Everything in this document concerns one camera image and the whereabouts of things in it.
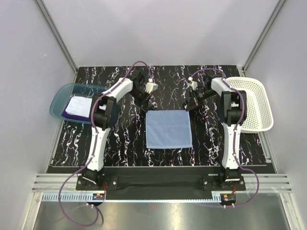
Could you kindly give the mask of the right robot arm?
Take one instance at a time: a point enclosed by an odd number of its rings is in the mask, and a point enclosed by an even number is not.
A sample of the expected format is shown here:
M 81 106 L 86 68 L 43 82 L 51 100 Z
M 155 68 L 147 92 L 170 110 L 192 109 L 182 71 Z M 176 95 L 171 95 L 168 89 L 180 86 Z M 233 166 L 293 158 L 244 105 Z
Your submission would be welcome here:
M 203 86 L 189 77 L 188 86 L 187 111 L 200 107 L 214 94 L 220 96 L 218 116 L 224 129 L 224 153 L 216 183 L 224 190 L 231 187 L 244 190 L 245 183 L 239 163 L 239 142 L 242 125 L 247 117 L 246 92 L 232 88 L 224 77 L 212 78 L 208 75 L 205 76 Z

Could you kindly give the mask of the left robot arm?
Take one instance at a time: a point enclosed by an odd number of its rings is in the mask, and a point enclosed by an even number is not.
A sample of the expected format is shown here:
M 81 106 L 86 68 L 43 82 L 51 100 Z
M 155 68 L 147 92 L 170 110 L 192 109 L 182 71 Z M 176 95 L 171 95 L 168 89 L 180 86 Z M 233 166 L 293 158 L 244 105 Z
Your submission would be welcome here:
M 158 88 L 152 78 L 145 83 L 145 76 L 140 71 L 126 74 L 102 94 L 95 94 L 90 107 L 92 139 L 88 159 L 78 173 L 77 184 L 97 190 L 106 186 L 103 179 L 106 141 L 111 128 L 118 120 L 118 102 L 130 94 L 144 112 L 148 111 L 149 99 L 152 92 Z

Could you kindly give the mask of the blue-edged white towel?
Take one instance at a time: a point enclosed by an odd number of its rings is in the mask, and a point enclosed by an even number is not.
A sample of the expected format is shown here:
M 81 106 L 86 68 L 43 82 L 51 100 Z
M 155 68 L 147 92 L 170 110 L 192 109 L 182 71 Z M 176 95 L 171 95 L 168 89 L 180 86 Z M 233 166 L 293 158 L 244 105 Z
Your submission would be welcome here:
M 148 111 L 145 125 L 146 147 L 149 149 L 192 147 L 190 116 L 185 110 Z

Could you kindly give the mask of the light blue towel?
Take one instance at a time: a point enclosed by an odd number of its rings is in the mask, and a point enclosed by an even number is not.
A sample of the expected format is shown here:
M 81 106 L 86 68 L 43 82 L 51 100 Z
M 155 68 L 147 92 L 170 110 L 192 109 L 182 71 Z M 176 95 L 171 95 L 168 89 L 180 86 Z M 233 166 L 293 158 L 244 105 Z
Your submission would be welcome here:
M 72 96 L 65 108 L 65 112 L 70 115 L 89 118 L 92 98 L 83 96 Z

